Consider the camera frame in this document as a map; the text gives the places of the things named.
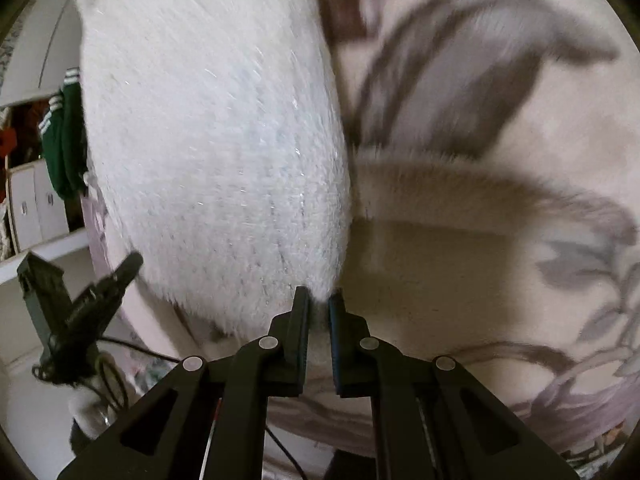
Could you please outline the white wardrobe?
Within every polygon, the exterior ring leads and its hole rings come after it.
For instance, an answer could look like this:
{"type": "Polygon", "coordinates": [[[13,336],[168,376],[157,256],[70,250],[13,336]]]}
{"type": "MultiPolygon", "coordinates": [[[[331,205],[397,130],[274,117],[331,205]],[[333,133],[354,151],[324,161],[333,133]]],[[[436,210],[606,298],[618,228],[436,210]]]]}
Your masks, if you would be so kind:
{"type": "Polygon", "coordinates": [[[21,15],[22,29],[4,72],[1,88],[1,128],[14,149],[1,159],[4,202],[2,226],[8,231],[8,258],[1,263],[1,281],[16,278],[25,252],[47,260],[64,257],[88,245],[79,200],[63,200],[70,232],[18,252],[10,227],[8,180],[11,169],[43,159],[39,124],[48,101],[62,87],[65,72],[79,63],[80,19],[72,0],[32,0],[21,15]]]}

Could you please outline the green striped garment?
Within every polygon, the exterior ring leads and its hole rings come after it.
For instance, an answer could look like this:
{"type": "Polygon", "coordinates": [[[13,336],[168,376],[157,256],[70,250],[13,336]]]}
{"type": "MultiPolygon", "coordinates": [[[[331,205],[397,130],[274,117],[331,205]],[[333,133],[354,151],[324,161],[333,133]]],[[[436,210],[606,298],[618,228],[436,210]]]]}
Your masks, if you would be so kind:
{"type": "Polygon", "coordinates": [[[82,106],[80,69],[66,70],[62,87],[48,101],[39,124],[43,158],[52,186],[62,200],[86,190],[87,136],[82,106]]]}

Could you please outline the white fuzzy knit sweater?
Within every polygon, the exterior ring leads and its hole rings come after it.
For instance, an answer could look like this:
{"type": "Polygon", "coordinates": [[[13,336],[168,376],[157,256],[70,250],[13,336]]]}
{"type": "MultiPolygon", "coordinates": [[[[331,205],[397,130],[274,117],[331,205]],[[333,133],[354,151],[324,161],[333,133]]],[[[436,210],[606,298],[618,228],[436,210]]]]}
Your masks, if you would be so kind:
{"type": "Polygon", "coordinates": [[[94,174],[155,295],[243,338],[334,289],[349,175],[317,0],[75,0],[94,174]]]}

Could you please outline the white drawer unit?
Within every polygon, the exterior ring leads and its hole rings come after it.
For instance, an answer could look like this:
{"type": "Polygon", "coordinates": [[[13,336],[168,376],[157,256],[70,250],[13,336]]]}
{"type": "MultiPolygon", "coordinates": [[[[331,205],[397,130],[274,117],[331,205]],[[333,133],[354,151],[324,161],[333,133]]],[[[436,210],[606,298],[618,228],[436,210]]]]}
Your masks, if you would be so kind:
{"type": "Polygon", "coordinates": [[[18,252],[70,232],[64,202],[56,194],[43,159],[9,172],[11,233],[18,252]]]}

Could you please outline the floral pink grey bedspread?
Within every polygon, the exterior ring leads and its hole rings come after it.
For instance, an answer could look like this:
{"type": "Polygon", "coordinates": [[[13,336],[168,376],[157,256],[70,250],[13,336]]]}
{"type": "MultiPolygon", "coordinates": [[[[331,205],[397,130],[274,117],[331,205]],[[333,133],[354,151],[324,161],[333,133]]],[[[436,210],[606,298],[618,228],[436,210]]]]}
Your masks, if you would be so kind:
{"type": "MultiPolygon", "coordinates": [[[[606,0],[317,0],[349,175],[332,289],[419,359],[448,353],[558,452],[639,403],[639,51],[606,0]]],[[[134,289],[160,318],[182,312],[134,289]]],[[[332,391],[326,299],[308,379],[271,420],[372,450],[332,391]]]]}

